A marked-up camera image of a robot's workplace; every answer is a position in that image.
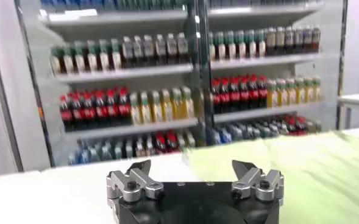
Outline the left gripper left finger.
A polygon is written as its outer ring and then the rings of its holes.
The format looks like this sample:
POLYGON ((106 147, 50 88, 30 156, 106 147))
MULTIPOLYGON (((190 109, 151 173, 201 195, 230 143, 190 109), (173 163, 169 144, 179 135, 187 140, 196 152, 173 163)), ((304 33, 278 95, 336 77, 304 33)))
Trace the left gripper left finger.
POLYGON ((161 201, 165 196, 162 182, 149 176, 151 160, 133 163, 125 173, 110 171, 106 176, 107 204, 114 207, 119 199, 126 203, 137 203, 144 195, 147 199, 161 201))

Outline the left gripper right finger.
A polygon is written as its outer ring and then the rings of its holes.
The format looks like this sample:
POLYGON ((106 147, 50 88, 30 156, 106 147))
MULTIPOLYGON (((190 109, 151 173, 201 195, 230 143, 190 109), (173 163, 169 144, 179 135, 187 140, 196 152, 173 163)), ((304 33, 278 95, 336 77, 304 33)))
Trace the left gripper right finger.
POLYGON ((262 202, 277 201, 281 206, 284 198, 284 176, 279 170, 268 173, 253 163, 233 160, 236 181, 232 183, 231 196, 234 200, 255 197, 262 202))

